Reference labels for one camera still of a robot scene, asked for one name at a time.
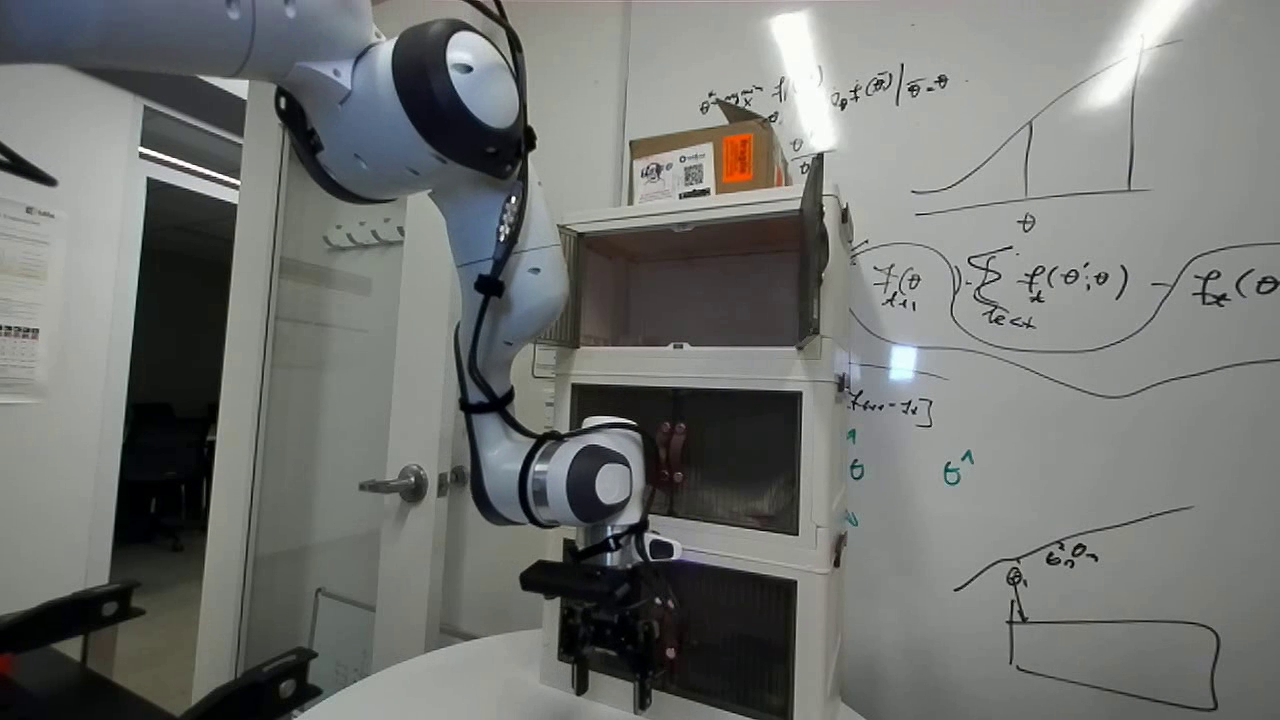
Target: cardboard box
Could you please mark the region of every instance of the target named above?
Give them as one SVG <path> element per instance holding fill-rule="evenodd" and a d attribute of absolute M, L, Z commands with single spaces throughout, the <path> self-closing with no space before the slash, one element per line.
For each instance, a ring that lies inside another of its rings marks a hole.
<path fill-rule="evenodd" d="M 789 183 L 773 124 L 739 110 L 725 116 L 716 128 L 633 140 L 633 203 Z"/>

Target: black chair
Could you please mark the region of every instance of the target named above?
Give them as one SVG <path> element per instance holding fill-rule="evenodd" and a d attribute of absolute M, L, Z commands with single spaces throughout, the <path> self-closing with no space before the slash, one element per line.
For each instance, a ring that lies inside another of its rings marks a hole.
<path fill-rule="evenodd" d="M 48 646 L 142 617 L 131 604 L 131 592 L 136 586 L 99 586 L 0 617 L 0 658 L 31 658 L 36 663 L 31 672 L 18 672 L 18 689 L 8 689 L 0 675 L 0 715 L 168 720 L 168 712 L 96 675 L 83 662 L 70 663 L 48 653 Z M 206 694 L 199 706 L 178 712 L 178 720 L 289 720 L 321 697 L 309 680 L 312 662 L 312 649 L 281 653 Z"/>

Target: white table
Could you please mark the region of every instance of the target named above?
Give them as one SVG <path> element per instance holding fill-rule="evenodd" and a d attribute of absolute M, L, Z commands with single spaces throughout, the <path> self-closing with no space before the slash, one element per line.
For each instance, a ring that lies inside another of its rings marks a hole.
<path fill-rule="evenodd" d="M 485 638 L 390 663 L 303 720 L 636 720 L 534 675 L 541 632 Z"/>

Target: shelf unit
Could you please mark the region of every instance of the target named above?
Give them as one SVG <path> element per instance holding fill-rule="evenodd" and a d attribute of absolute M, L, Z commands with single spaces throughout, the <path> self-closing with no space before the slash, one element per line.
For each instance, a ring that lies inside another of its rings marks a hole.
<path fill-rule="evenodd" d="M 768 190 L 590 212 L 560 235 L 575 269 L 556 358 L 563 429 L 626 417 L 672 449 L 652 530 L 685 543 L 665 586 L 689 649 L 649 715 L 830 720 L 848 212 L 830 191 Z M 573 683 L 556 604 L 542 680 Z M 633 708 L 606 669 L 589 697 Z"/>

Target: doorway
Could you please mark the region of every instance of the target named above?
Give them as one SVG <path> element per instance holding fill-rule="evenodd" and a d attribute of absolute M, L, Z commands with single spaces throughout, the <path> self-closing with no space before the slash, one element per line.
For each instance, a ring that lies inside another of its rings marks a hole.
<path fill-rule="evenodd" d="M 136 579 L 142 617 L 121 623 L 112 646 L 92 658 L 117 683 L 185 712 L 192 706 L 199 630 L 235 183 L 212 182 L 217 171 L 205 165 L 147 144 L 138 158 L 147 170 L 142 239 L 112 579 Z"/>

